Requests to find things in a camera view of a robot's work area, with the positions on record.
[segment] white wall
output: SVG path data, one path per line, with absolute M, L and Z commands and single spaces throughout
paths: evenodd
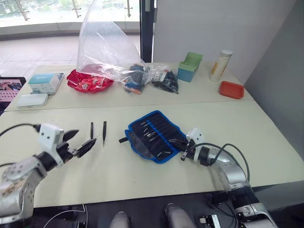
M 303 0 L 297 0 L 245 88 L 304 160 L 303 9 Z M 304 203 L 304 181 L 278 184 L 256 195 L 268 209 Z
M 179 62 L 189 51 L 216 61 L 234 52 L 229 69 L 245 83 L 295 0 L 158 0 L 153 62 Z

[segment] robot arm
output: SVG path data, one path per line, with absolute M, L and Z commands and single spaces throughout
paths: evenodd
M 193 129 L 187 135 L 187 139 L 190 147 L 204 142 L 198 128 Z M 194 150 L 186 151 L 181 159 L 185 160 L 188 157 L 201 165 L 210 166 L 218 152 L 217 148 L 207 148 L 202 145 Z M 255 196 L 243 170 L 234 159 L 223 151 L 211 167 L 218 174 L 227 198 L 231 199 L 241 227 L 278 227 L 265 206 Z
M 33 213 L 35 189 L 47 172 L 74 156 L 82 157 L 94 146 L 96 139 L 91 139 L 80 149 L 70 151 L 67 141 L 77 133 L 78 130 L 64 133 L 53 125 L 41 125 L 38 141 L 42 153 L 9 166 L 2 175 L 0 228 L 27 227 Z

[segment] white case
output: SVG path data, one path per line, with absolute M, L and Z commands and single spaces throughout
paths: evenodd
M 34 106 L 44 106 L 47 103 L 48 94 L 29 94 L 22 95 L 17 102 L 17 107 L 34 107 Z

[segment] red tray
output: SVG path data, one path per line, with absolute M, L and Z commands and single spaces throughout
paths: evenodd
M 241 99 L 244 97 L 244 87 L 232 82 L 222 81 L 219 87 L 219 93 L 223 96 Z

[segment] white cap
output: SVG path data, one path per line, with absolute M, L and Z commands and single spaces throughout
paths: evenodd
M 233 54 L 233 51 L 230 51 L 230 50 L 227 50 L 227 49 L 223 49 L 220 52 L 221 52 L 221 54 L 227 55 L 227 56 L 232 56 L 232 54 Z

